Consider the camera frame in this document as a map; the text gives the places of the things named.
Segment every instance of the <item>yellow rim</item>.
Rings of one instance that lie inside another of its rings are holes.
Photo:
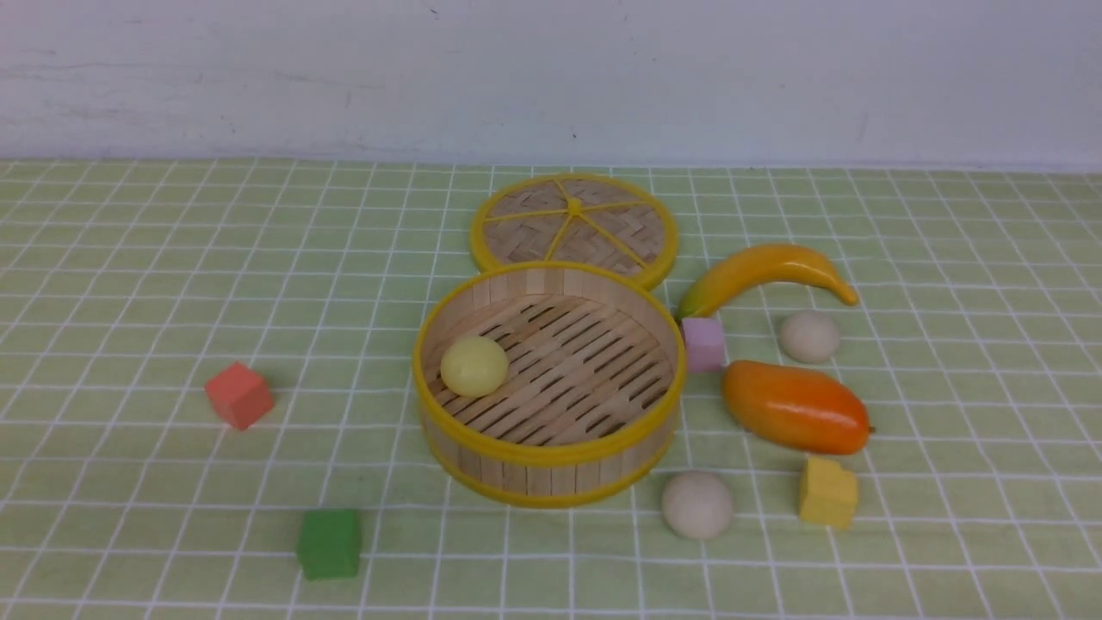
[[[673,439],[674,436],[670,435],[670,438],[666,440],[666,444],[662,444],[662,447],[658,450],[658,453],[656,453],[655,456],[647,463],[642,464],[642,466],[633,472],[631,476],[617,480],[607,487],[590,491],[588,493],[576,493],[573,496],[521,496],[519,493],[504,491],[497,487],[490,487],[480,480],[463,474],[454,465],[444,460],[440,450],[436,449],[435,444],[432,442],[426,442],[426,444],[429,444],[429,452],[432,453],[433,458],[435,458],[436,463],[440,464],[441,469],[457,480],[461,485],[484,498],[494,500],[495,502],[501,502],[504,504],[525,509],[569,509],[592,504],[593,502],[599,502],[601,500],[612,498],[628,487],[631,487],[639,480],[642,480],[642,478],[647,476],[647,474],[650,472],[650,470],[653,469],[659,461],[662,460],[662,457],[665,457],[666,453],[669,452],[670,445],[673,444]]]
[[[478,210],[475,211],[474,220],[471,224],[471,254],[474,258],[475,264],[478,265],[478,270],[494,271],[505,265],[505,263],[498,260],[497,255],[495,255],[494,252],[490,251],[489,246],[486,243],[486,235],[484,230],[487,221],[514,219],[518,217],[531,217],[534,215],[547,215],[550,213],[568,213],[566,208],[562,208],[554,210],[533,210],[530,213],[518,213],[516,215],[507,215],[501,217],[487,217],[489,211],[495,206],[497,206],[497,204],[501,202],[501,199],[505,196],[518,189],[522,189],[529,185],[538,185],[540,183],[547,183],[548,181],[553,181],[557,185],[559,185],[559,189],[562,191],[563,194],[565,195],[566,191],[562,186],[561,182],[561,180],[563,178],[598,181],[607,185],[612,185],[614,187],[619,187],[639,197],[638,200],[631,200],[630,203],[615,203],[615,204],[602,204],[602,205],[591,206],[583,209],[582,214],[580,214],[577,217],[585,220],[585,222],[588,224],[591,227],[593,227],[593,229],[595,229],[598,233],[608,239],[611,243],[616,246],[620,251],[623,251],[627,255],[631,257],[636,262],[638,262],[642,267],[642,269],[638,273],[631,275],[631,278],[629,279],[631,279],[646,290],[651,290],[659,283],[661,283],[661,281],[666,279],[666,275],[670,273],[670,270],[673,269],[673,262],[677,260],[677,254],[678,254],[678,231],[677,231],[678,227],[677,227],[677,221],[673,219],[673,215],[669,211],[668,208],[666,208],[666,205],[663,205],[661,200],[659,200],[653,195],[640,189],[639,187],[630,183],[620,181],[619,178],[613,178],[612,176],[601,176],[597,174],[570,173],[570,174],[552,174],[544,176],[536,176],[533,178],[526,178],[523,181],[520,181],[519,183],[514,183],[507,187],[503,187],[500,191],[490,196],[489,199],[483,203],[483,205],[478,207]],[[653,262],[650,263],[644,262],[638,255],[635,254],[635,252],[633,252],[629,248],[624,246],[624,243],[620,242],[620,240],[617,239],[612,232],[605,230],[602,226],[599,226],[596,221],[594,221],[591,217],[588,217],[585,214],[585,211],[587,210],[593,210],[597,208],[627,206],[628,204],[637,204],[637,203],[646,204],[647,206],[652,208],[655,213],[658,214],[659,219],[661,219],[662,229],[666,231],[665,235],[666,240],[662,243],[662,250],[658,253],[658,258],[656,258]],[[563,232],[566,231],[566,227],[571,224],[573,218],[574,218],[573,216],[568,216],[565,220],[563,220],[562,227],[559,228],[559,233],[555,235],[554,239],[552,239],[551,246],[548,248],[548,252],[547,255],[544,255],[544,259],[549,259],[554,253],[554,250],[559,246],[559,241],[562,239]]]
[[[501,273],[525,269],[545,268],[586,271],[588,273],[609,278],[630,287],[637,294],[642,296],[651,307],[657,309],[659,316],[662,318],[662,322],[673,333],[674,341],[678,345],[678,359],[674,363],[673,381],[670,383],[670,389],[666,392],[666,394],[649,412],[644,414],[642,417],[628,424],[613,435],[570,446],[518,446],[517,444],[510,444],[508,442],[501,442],[500,439],[487,437],[456,422],[455,418],[453,418],[444,410],[444,407],[436,402],[436,399],[433,398],[432,392],[429,390],[429,382],[421,372],[421,349],[424,347],[424,338],[425,334],[429,331],[429,326],[436,320],[436,317],[440,315],[442,309],[457,295],[462,294],[463,291],[468,290],[483,280],[497,276]],[[421,400],[421,404],[429,418],[461,446],[469,448],[486,457],[525,466],[557,467],[588,460],[598,460],[611,455],[618,454],[628,446],[641,442],[656,428],[661,426],[661,424],[665,423],[670,416],[673,405],[681,398],[681,390],[684,387],[684,342],[681,340],[681,333],[678,330],[678,325],[673,322],[673,317],[670,316],[668,309],[659,303],[653,295],[631,280],[599,267],[593,267],[592,264],[583,264],[580,262],[517,262],[494,269],[493,271],[479,273],[478,275],[467,280],[466,283],[457,286],[436,303],[436,305],[432,308],[432,312],[429,313],[429,317],[421,326],[421,329],[418,331],[417,342],[413,345],[413,385],[417,389],[418,398]]]

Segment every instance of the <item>woven bamboo lid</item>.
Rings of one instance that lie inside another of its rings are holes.
[[[471,251],[483,271],[539,260],[584,262],[652,289],[673,268],[677,225],[655,196],[592,174],[537,176],[475,213]]]

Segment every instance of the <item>white ball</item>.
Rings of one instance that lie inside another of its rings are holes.
[[[679,536],[714,539],[731,526],[734,513],[731,489],[714,474],[679,474],[662,489],[662,519]]]
[[[830,360],[842,345],[838,324],[818,309],[800,309],[780,326],[780,348],[789,358],[804,365]]]

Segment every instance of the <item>steamer basket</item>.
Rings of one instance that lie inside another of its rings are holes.
[[[564,173],[501,188],[475,211],[482,271],[544,260],[603,267],[653,289],[673,268],[678,230],[658,198],[611,176]]]
[[[464,399],[444,387],[444,351],[496,340],[509,377]],[[521,262],[445,296],[421,327],[413,378],[421,425],[452,477],[528,508],[602,500],[642,478],[677,429],[685,351],[667,309],[638,284],[588,264]]]

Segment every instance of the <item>orange mango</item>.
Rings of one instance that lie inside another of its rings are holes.
[[[723,373],[731,416],[754,435],[819,455],[853,455],[873,428],[864,403],[830,376],[800,367],[738,360]]]

